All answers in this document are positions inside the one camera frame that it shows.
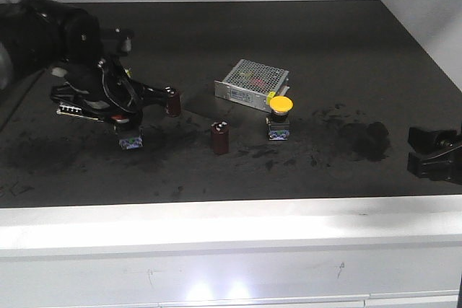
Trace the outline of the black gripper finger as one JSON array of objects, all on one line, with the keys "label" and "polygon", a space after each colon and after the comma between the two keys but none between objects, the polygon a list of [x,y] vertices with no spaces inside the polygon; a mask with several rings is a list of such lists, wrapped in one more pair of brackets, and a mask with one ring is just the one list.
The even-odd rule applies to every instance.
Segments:
[{"label": "black gripper finger", "polygon": [[418,178],[460,185],[461,147],[447,147],[430,154],[410,152],[407,170]]},{"label": "black gripper finger", "polygon": [[461,134],[454,129],[430,130],[422,127],[411,127],[408,143],[413,149],[443,149],[461,140]]}]

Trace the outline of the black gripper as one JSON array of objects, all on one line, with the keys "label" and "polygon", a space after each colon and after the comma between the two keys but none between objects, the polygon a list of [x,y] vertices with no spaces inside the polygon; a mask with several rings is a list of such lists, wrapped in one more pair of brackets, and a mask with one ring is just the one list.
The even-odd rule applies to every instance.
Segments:
[{"label": "black gripper", "polygon": [[120,58],[131,51],[134,32],[126,28],[73,27],[64,32],[65,53],[52,73],[65,82],[51,89],[50,98],[63,107],[83,113],[102,113],[103,121],[116,131],[137,131],[142,108],[165,106],[166,87],[134,81]]}]

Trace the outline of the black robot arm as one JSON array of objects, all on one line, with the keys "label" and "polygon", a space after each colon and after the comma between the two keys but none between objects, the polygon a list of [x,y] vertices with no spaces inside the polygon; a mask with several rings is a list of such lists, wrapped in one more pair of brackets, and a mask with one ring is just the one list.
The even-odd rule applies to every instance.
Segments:
[{"label": "black robot arm", "polygon": [[1,88],[48,69],[64,79],[50,98],[57,112],[136,130],[143,109],[160,105],[180,115],[176,89],[132,79],[120,62],[131,51],[130,29],[103,29],[84,9],[51,0],[21,0],[1,14]]}]

